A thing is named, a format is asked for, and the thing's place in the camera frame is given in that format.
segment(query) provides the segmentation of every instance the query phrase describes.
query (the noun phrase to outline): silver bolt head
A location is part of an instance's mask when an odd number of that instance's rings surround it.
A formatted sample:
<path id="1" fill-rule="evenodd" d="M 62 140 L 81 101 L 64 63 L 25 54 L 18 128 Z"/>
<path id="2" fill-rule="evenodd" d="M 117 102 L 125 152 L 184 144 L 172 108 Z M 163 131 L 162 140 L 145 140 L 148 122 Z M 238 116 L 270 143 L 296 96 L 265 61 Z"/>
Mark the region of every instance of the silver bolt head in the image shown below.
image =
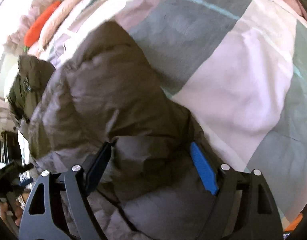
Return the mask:
<path id="1" fill-rule="evenodd" d="M 41 176 L 42 177 L 47 177 L 49 175 L 49 171 L 43 171 L 42 173 L 41 173 Z"/>
<path id="2" fill-rule="evenodd" d="M 228 164 L 226 164 L 226 163 L 222 164 L 220 167 L 221 167 L 221 169 L 222 169 L 223 171 L 228 171 L 228 170 L 230 170 L 230 166 L 229 166 Z"/>
<path id="3" fill-rule="evenodd" d="M 81 170 L 81 166 L 80 165 L 74 165 L 72 167 L 72 171 L 80 171 Z"/>
<path id="4" fill-rule="evenodd" d="M 255 169 L 255 170 L 254 170 L 254 174 L 255 174 L 255 175 L 257 175 L 257 176 L 260 176 L 260 175 L 261 175 L 261 171 L 260 171 L 260 170 Z"/>

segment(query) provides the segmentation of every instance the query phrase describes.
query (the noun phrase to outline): human hand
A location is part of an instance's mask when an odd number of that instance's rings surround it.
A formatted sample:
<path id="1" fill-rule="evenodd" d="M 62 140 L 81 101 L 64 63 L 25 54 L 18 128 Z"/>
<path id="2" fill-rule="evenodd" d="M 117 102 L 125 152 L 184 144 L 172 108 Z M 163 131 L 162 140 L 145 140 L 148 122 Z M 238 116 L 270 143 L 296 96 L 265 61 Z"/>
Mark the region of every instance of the human hand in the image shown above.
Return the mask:
<path id="1" fill-rule="evenodd" d="M 23 214 L 23 210 L 21 208 L 21 204 L 20 202 L 16 201 L 15 202 L 15 206 L 17 207 L 16 210 L 15 210 L 15 216 L 16 216 L 16 220 L 15 220 L 15 224 L 17 226 L 20 226 L 20 222 L 21 222 L 21 217 L 22 217 L 22 214 Z M 7 222 L 7 212 L 8 212 L 9 208 L 8 208 L 8 203 L 2 203 L 0 202 L 0 217 L 2 219 L 2 221 L 7 225 L 8 225 L 8 222 Z"/>

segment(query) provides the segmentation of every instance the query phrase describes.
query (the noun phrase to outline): gray down jacket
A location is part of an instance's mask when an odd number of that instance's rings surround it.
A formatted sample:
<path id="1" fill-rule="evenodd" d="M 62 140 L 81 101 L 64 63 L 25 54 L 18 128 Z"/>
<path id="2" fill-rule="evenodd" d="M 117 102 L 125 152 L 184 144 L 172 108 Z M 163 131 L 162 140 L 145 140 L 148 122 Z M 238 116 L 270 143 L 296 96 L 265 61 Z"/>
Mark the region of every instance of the gray down jacket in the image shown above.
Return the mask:
<path id="1" fill-rule="evenodd" d="M 106 22 L 52 75 L 30 121 L 29 145 L 40 171 L 63 172 L 114 139 L 88 199 L 108 239 L 195 239 L 214 196 L 189 146 L 212 150 L 190 112 L 164 95 L 135 41 Z"/>

